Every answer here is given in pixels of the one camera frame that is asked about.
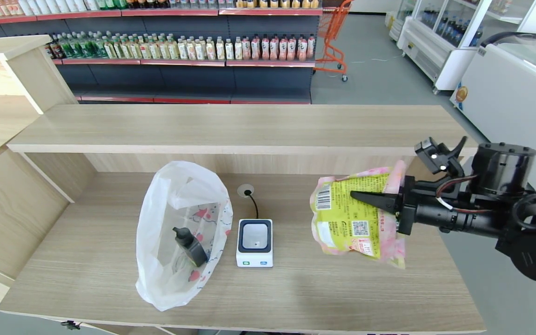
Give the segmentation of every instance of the refrigerator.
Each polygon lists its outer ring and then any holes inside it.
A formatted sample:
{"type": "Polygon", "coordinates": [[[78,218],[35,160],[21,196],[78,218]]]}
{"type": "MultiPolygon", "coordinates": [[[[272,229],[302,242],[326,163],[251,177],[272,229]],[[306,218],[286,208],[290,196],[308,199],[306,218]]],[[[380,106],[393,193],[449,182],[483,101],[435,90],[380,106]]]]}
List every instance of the refrigerator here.
{"type": "Polygon", "coordinates": [[[481,41],[499,32],[536,33],[536,0],[417,0],[396,46],[438,94],[455,89],[481,41]]]}
{"type": "MultiPolygon", "coordinates": [[[[536,149],[536,34],[483,42],[450,99],[490,142],[536,149]]],[[[536,190],[536,158],[528,181],[536,190]]]]}

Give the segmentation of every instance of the plastic bag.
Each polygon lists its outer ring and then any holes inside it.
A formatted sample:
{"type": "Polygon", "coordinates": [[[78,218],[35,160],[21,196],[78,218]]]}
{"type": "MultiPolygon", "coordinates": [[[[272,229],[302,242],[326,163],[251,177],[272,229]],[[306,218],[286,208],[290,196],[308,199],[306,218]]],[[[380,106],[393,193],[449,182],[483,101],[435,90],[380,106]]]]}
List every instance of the plastic bag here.
{"type": "Polygon", "coordinates": [[[322,251],[343,255],[350,250],[404,268],[404,236],[396,232],[396,218],[374,206],[351,198],[350,191],[396,194],[406,164],[380,167],[337,179],[320,178],[311,194],[313,238],[322,251]]]}
{"type": "Polygon", "coordinates": [[[160,169],[144,197],[136,260],[140,297],[158,310],[187,304],[204,287],[221,258],[233,221],[229,193],[210,170],[188,161],[160,169]],[[187,227],[208,262],[197,268],[175,241],[173,227],[187,227]]]}

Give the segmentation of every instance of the black power cord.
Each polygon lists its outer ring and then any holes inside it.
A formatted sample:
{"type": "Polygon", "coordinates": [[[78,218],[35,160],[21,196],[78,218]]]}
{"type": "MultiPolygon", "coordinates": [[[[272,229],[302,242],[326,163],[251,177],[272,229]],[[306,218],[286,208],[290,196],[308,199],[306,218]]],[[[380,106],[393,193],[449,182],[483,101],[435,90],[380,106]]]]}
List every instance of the black power cord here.
{"type": "Polygon", "coordinates": [[[251,201],[254,202],[254,207],[255,207],[255,218],[256,219],[259,219],[260,218],[260,215],[258,213],[258,204],[255,203],[255,200],[254,198],[251,196],[251,191],[249,191],[249,189],[246,189],[245,192],[243,193],[246,197],[249,197],[251,199],[251,201]]]}

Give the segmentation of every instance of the wooden cabinet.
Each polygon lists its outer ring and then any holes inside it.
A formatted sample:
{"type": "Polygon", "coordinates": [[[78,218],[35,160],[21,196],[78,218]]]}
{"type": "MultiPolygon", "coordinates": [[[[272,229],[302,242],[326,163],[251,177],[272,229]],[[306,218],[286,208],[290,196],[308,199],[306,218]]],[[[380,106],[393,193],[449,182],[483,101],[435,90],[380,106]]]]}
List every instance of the wooden cabinet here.
{"type": "MultiPolygon", "coordinates": [[[[433,227],[414,227],[405,270],[357,253],[324,255],[310,233],[308,198],[320,176],[403,160],[408,174],[431,178],[415,161],[415,143],[433,136],[453,146],[463,135],[436,106],[58,104],[7,146],[70,204],[0,310],[106,325],[115,333],[483,331],[433,227]],[[154,172],[174,160],[219,174],[234,222],[252,216],[253,205],[236,188],[253,184],[261,215],[274,220],[275,267],[238,268],[234,231],[197,297],[159,312],[134,286],[136,227],[154,172]],[[121,328],[140,326],[153,328],[121,328]]],[[[469,142],[463,154],[474,152],[469,142]]]]}

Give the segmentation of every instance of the qr code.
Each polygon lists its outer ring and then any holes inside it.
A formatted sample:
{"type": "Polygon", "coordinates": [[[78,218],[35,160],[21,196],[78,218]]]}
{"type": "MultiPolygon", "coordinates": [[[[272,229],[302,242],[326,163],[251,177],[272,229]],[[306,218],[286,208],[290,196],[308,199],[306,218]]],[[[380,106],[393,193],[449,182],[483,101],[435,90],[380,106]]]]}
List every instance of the qr code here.
{"type": "Polygon", "coordinates": [[[318,191],[315,196],[315,209],[316,210],[330,210],[332,209],[332,198],[330,197],[330,185],[326,185],[318,191]]]}
{"type": "Polygon", "coordinates": [[[369,236],[368,221],[353,221],[353,236],[369,236]]]}

